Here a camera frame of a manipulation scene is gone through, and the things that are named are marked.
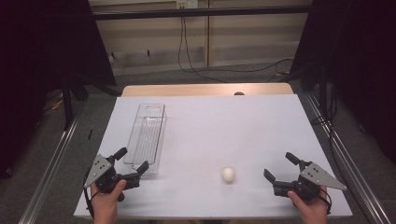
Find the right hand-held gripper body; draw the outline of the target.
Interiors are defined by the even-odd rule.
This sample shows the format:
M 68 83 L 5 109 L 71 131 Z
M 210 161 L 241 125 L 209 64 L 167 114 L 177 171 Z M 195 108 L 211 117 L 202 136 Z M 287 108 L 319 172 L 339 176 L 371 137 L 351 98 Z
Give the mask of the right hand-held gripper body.
M 347 190 L 346 185 L 312 161 L 294 161 L 293 164 L 300 168 L 297 180 L 284 182 L 272 177 L 275 196 L 287 197 L 289 191 L 294 191 L 303 201 L 312 201 L 319 196 L 321 186 Z

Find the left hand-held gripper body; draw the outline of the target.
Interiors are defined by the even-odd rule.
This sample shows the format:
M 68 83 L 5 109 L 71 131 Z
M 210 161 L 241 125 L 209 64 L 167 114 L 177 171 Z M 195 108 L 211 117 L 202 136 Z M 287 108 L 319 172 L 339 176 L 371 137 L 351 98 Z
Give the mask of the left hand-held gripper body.
M 92 184 L 98 188 L 97 192 L 110 193 L 117 186 L 120 180 L 126 181 L 125 189 L 134 189 L 140 186 L 141 168 L 136 173 L 128 175 L 118 174 L 115 169 L 115 161 L 123 157 L 123 154 L 114 154 L 105 158 L 98 154 L 86 174 L 83 188 L 87 189 Z

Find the white egg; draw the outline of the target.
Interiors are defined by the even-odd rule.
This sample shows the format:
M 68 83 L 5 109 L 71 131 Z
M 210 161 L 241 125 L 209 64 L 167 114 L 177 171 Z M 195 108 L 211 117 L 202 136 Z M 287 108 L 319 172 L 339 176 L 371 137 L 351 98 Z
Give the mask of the white egg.
M 232 167 L 225 167 L 221 172 L 221 177 L 225 182 L 233 182 L 235 177 L 235 172 Z

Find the person's left hand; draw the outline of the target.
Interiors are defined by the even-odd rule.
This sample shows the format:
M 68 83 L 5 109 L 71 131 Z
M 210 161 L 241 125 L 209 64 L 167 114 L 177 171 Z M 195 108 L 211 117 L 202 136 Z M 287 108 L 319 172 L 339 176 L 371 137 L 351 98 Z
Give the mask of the person's left hand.
M 105 194 L 92 184 L 90 186 L 92 208 L 94 212 L 93 224 L 116 224 L 118 220 L 118 197 L 126 186 L 125 180 L 120 180 L 111 193 Z

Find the person's right hand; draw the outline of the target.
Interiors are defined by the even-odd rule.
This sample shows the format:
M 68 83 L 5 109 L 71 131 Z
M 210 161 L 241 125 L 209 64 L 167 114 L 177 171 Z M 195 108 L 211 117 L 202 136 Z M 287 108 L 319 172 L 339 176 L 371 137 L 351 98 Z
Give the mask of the person's right hand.
M 288 196 L 299 209 L 303 224 L 328 224 L 327 204 L 322 200 L 305 203 L 294 191 L 289 191 Z

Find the clear plastic container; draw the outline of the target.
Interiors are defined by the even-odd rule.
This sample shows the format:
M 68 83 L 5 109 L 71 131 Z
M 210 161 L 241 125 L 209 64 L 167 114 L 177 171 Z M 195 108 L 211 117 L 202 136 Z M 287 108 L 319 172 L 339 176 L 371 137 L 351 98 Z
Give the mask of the clear plastic container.
M 133 172 L 145 162 L 148 169 L 145 175 L 156 175 L 159 172 L 166 113 L 164 104 L 140 104 L 134 119 L 127 154 L 123 158 Z

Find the white table mat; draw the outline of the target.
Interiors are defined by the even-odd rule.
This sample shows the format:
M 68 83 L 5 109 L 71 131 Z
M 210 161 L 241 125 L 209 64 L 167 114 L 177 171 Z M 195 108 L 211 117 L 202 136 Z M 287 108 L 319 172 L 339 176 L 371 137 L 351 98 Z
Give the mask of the white table mat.
M 128 189 L 122 219 L 289 218 L 299 212 L 276 197 L 264 178 L 293 181 L 293 153 L 331 168 L 295 94 L 256 96 L 120 97 L 107 125 L 100 154 L 128 144 L 140 104 L 164 104 L 166 126 L 158 174 Z M 234 181 L 221 172 L 232 167 Z

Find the black metal stand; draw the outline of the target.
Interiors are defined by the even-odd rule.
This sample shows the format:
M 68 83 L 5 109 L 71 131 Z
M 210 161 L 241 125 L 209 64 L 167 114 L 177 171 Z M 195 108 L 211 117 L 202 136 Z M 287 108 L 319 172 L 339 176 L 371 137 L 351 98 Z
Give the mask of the black metal stand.
M 74 119 L 73 108 L 71 104 L 71 95 L 70 95 L 70 89 L 68 87 L 67 77 L 63 77 L 62 92 L 63 92 L 64 118 L 65 118 L 64 129 L 67 130 L 69 126 L 72 124 Z
M 328 107 L 327 107 L 327 75 L 324 66 L 320 67 L 319 76 L 319 109 L 323 118 L 328 119 Z

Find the black curtain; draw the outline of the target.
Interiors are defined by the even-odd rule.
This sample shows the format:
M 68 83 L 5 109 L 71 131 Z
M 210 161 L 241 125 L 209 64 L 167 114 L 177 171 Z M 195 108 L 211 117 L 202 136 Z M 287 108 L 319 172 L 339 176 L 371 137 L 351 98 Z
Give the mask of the black curtain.
M 312 0 L 291 73 L 322 76 L 396 164 L 396 0 Z
M 116 84 L 89 0 L 0 0 L 0 178 L 12 176 L 47 94 Z

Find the black horizontal bar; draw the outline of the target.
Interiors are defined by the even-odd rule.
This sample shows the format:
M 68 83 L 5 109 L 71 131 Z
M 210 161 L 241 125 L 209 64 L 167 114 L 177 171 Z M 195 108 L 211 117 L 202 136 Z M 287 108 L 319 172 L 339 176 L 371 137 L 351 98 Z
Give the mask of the black horizontal bar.
M 187 18 L 232 15 L 267 15 L 267 14 L 299 14 L 312 11 L 311 6 L 286 7 L 227 7 L 227 8 L 196 8 L 196 9 L 165 9 L 124 12 L 95 12 L 89 18 L 95 21 Z

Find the aluminium floor rail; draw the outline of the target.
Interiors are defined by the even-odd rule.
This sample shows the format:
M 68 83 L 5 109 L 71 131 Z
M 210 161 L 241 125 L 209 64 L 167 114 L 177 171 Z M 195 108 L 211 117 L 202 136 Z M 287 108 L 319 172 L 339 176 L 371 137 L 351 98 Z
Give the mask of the aluminium floor rail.
M 337 131 L 334 129 L 332 123 L 322 117 L 319 109 L 319 102 L 315 95 L 313 93 L 308 93 L 305 98 L 315 113 L 321 129 L 327 134 L 328 139 L 330 140 L 330 148 L 331 153 L 334 155 L 334 162 L 340 162 L 342 164 L 342 167 L 345 169 L 352 181 L 352 186 L 356 189 L 354 196 L 355 199 L 359 196 L 364 207 L 368 210 L 368 214 L 366 216 L 371 217 L 375 224 L 392 224 L 385 208 L 361 174 L 356 163 L 351 158 L 346 146 L 339 137 Z
M 75 129 L 78 126 L 80 114 L 76 114 L 69 123 L 68 127 L 63 131 L 63 135 L 54 149 L 54 153 L 49 161 L 49 164 L 43 174 L 35 192 L 27 204 L 18 224 L 35 224 L 37 216 L 44 204 L 44 201 L 50 190 L 50 185 L 55 177 L 57 170 L 60 166 L 60 162 L 64 157 L 68 145 L 70 144 L 71 138 L 74 135 Z

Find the white wall socket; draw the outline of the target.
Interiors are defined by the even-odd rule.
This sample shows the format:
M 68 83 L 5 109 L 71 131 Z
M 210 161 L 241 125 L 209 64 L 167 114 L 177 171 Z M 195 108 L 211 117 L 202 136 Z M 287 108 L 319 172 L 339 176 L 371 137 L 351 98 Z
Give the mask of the white wall socket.
M 177 9 L 197 9 L 199 7 L 198 0 L 176 0 Z

